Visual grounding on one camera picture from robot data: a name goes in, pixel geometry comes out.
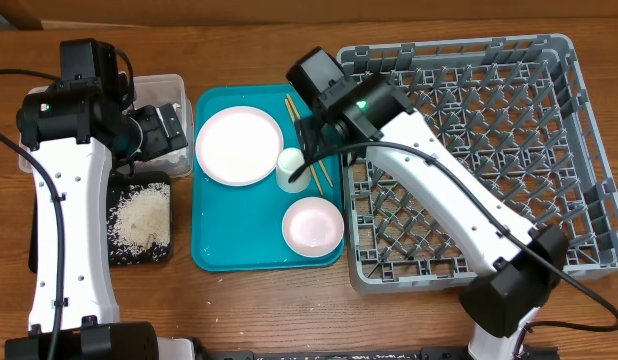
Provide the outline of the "small white bowl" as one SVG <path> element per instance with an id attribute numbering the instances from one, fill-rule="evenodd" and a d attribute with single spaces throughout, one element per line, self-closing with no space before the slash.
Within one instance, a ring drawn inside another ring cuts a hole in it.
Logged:
<path id="1" fill-rule="evenodd" d="M 288 247 L 300 256 L 326 256 L 342 242 L 344 219 L 333 203 L 320 197 L 302 198 L 285 212 L 282 235 Z"/>

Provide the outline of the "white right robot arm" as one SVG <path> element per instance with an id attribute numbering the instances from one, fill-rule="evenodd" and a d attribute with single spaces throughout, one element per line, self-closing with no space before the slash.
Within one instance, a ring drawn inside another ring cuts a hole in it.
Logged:
<path id="1" fill-rule="evenodd" d="M 618 331 L 618 309 L 563 270 L 569 248 L 557 226 L 535 227 L 487 190 L 436 138 L 393 79 L 356 82 L 320 47 L 286 78 L 311 114 L 295 123 L 304 162 L 292 175 L 332 156 L 360 156 L 398 181 L 451 236 L 476 278 L 459 296 L 474 322 L 464 347 L 423 348 L 423 359 L 556 359 L 555 348 L 525 346 L 536 315 L 560 282 L 589 297 L 612 325 L 553 321 L 556 328 Z"/>

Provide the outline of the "white paper cup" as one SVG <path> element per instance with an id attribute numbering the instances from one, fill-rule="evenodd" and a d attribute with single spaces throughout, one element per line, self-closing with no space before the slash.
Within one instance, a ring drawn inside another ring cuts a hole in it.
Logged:
<path id="1" fill-rule="evenodd" d="M 298 148 L 286 148 L 277 158 L 276 162 L 276 182 L 281 190 L 287 193 L 300 193 L 310 184 L 312 175 L 309 169 L 293 182 L 290 182 L 294 172 L 304 164 L 304 156 Z"/>

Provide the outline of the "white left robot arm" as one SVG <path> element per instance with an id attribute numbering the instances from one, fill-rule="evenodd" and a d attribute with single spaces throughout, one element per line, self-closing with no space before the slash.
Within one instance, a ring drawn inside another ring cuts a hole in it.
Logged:
<path id="1" fill-rule="evenodd" d="M 92 38 L 60 45 L 61 73 L 26 96 L 12 149 L 36 185 L 37 285 L 23 338 L 9 359 L 200 359 L 189 338 L 159 337 L 147 322 L 122 322 L 110 277 L 107 190 L 112 170 L 187 144 L 171 105 L 133 105 L 125 53 Z"/>

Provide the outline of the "pile of rice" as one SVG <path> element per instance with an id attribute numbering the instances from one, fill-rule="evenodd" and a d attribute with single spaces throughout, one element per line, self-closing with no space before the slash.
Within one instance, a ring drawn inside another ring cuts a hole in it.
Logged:
<path id="1" fill-rule="evenodd" d="M 157 259 L 171 243 L 171 188 L 164 182 L 126 186 L 110 208 L 108 235 L 120 255 Z"/>

